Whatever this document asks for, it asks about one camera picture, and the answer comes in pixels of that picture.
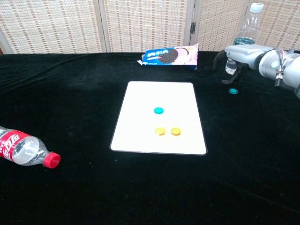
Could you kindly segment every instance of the plastic bottle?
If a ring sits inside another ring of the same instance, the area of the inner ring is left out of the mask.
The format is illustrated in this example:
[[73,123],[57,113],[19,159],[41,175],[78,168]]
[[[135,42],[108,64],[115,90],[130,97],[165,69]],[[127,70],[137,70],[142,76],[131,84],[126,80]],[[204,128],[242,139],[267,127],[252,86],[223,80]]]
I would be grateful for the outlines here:
[[37,137],[4,127],[0,127],[0,157],[19,165],[43,164],[52,169],[60,163],[60,155],[49,152]]
[[[259,14],[263,11],[263,6],[262,3],[251,4],[250,12],[245,16],[243,25],[234,39],[233,45],[252,45],[255,43],[260,29]],[[236,68],[235,61],[228,58],[225,67],[226,72],[233,75]]]

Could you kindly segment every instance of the woven panel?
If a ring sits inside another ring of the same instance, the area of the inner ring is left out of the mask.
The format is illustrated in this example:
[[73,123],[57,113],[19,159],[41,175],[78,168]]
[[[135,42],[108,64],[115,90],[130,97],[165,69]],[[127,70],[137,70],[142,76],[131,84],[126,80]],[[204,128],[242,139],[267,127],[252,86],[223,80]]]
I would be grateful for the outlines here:
[[14,53],[102,52],[92,0],[1,0],[0,28]]
[[111,51],[144,52],[183,45],[187,2],[103,0]]
[[220,51],[232,45],[248,0],[202,0],[197,41],[201,51]]
[[264,11],[257,44],[300,50],[300,6],[296,0],[261,0]]

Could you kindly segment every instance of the black tablecloth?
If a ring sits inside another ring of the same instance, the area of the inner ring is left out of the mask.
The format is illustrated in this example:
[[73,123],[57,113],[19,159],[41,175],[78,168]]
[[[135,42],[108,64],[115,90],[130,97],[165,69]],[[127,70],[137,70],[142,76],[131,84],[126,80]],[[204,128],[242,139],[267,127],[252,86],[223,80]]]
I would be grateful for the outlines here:
[[[300,101],[225,61],[140,66],[141,53],[0,56],[0,125],[39,137],[56,169],[0,159],[1,224],[299,224]],[[205,156],[109,149],[129,81],[192,82]],[[229,88],[236,88],[237,95]]]

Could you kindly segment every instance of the yellow disc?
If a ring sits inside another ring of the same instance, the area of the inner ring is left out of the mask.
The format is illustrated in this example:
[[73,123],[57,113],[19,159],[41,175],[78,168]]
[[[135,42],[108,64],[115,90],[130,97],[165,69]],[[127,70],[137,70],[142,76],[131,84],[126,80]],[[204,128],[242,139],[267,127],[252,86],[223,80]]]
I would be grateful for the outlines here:
[[181,131],[180,131],[179,128],[173,128],[173,129],[171,130],[171,133],[172,133],[172,135],[178,136],[178,135],[181,134]]
[[162,127],[156,128],[155,129],[155,134],[156,135],[164,135],[165,134],[165,129]]

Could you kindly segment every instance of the oreo cookie package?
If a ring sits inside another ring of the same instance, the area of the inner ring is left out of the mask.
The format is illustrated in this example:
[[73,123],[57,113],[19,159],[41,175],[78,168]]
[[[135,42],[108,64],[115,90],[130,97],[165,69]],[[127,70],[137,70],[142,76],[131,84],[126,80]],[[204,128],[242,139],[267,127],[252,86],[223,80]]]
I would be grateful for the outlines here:
[[142,65],[189,65],[197,66],[198,44],[147,50]]

